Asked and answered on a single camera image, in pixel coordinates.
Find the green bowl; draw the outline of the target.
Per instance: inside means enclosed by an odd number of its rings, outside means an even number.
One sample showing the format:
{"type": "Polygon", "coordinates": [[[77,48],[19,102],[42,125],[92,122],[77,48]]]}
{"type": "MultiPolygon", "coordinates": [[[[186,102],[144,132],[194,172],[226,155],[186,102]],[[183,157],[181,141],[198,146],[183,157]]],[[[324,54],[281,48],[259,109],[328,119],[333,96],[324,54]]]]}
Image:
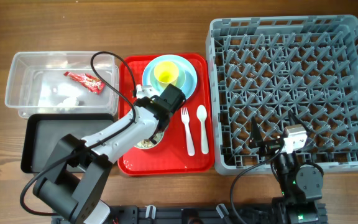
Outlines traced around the green bowl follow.
{"type": "Polygon", "coordinates": [[[151,149],[161,142],[163,136],[164,132],[159,132],[152,138],[152,140],[144,139],[141,142],[138,142],[134,147],[141,150],[151,149]]]}

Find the red snack wrapper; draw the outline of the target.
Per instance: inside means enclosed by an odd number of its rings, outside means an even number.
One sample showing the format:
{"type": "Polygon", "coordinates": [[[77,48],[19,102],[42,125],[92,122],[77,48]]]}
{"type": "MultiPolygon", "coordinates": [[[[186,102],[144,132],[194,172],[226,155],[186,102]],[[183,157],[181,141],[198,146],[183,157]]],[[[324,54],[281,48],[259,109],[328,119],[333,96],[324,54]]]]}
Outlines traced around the red snack wrapper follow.
{"type": "Polygon", "coordinates": [[[65,72],[63,74],[66,77],[80,83],[82,86],[87,88],[90,92],[99,95],[105,87],[105,83],[100,79],[93,77],[88,73],[72,73],[65,72]]]}

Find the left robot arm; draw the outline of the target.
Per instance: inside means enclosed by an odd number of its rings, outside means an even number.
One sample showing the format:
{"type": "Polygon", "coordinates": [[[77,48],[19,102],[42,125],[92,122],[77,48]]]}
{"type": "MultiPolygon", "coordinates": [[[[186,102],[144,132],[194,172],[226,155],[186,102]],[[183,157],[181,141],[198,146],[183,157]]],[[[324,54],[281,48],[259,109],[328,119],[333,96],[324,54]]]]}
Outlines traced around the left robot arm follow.
{"type": "Polygon", "coordinates": [[[112,165],[143,140],[164,132],[186,96],[169,85],[159,96],[135,100],[123,118],[102,131],[57,142],[46,166],[31,182],[33,194],[70,223],[103,223],[110,208],[101,200],[112,165]]]}

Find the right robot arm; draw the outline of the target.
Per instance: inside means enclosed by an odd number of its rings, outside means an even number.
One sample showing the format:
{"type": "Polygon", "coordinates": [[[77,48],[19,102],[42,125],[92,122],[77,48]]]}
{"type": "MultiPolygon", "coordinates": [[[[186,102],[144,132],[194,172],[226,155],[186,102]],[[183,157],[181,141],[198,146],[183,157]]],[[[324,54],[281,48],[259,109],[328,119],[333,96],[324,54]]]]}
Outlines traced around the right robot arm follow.
{"type": "Polygon", "coordinates": [[[264,140],[252,118],[249,146],[268,156],[281,188],[282,196],[272,199],[276,223],[321,223],[316,201],[322,198],[324,171],[314,162],[299,162],[296,151],[306,146],[310,130],[291,111],[288,119],[290,124],[279,138],[264,140]]]}

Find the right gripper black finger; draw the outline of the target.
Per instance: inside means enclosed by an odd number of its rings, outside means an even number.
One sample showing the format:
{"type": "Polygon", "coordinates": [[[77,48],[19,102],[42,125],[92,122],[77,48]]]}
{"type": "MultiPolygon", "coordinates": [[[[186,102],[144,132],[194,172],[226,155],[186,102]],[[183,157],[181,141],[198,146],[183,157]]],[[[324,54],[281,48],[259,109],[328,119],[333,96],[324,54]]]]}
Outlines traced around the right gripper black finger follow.
{"type": "Polygon", "coordinates": [[[258,142],[258,141],[262,140],[260,129],[259,129],[258,124],[254,117],[251,119],[250,137],[251,137],[252,142],[258,142]]]}
{"type": "Polygon", "coordinates": [[[310,133],[310,129],[305,125],[298,117],[293,113],[292,110],[288,111],[288,120],[291,126],[300,124],[305,129],[307,133],[310,133]]]}

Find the white tissue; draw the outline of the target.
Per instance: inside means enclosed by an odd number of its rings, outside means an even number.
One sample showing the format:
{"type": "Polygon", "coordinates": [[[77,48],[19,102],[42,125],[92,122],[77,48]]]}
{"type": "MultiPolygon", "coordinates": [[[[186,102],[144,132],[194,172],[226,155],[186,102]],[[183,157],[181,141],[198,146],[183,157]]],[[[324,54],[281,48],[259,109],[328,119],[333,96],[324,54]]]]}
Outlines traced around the white tissue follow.
{"type": "Polygon", "coordinates": [[[63,100],[61,103],[59,103],[58,107],[65,107],[65,108],[71,108],[79,105],[79,101],[77,97],[69,97],[63,100]]]}

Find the yellow plastic cup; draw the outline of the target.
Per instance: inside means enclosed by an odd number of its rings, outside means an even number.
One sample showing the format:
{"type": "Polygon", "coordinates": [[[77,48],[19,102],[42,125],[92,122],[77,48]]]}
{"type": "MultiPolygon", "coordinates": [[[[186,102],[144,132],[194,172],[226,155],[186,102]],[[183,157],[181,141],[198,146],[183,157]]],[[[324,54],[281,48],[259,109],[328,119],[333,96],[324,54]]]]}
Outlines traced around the yellow plastic cup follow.
{"type": "Polygon", "coordinates": [[[162,88],[169,84],[176,85],[179,76],[179,68],[172,61],[163,61],[154,67],[154,77],[162,88]]]}

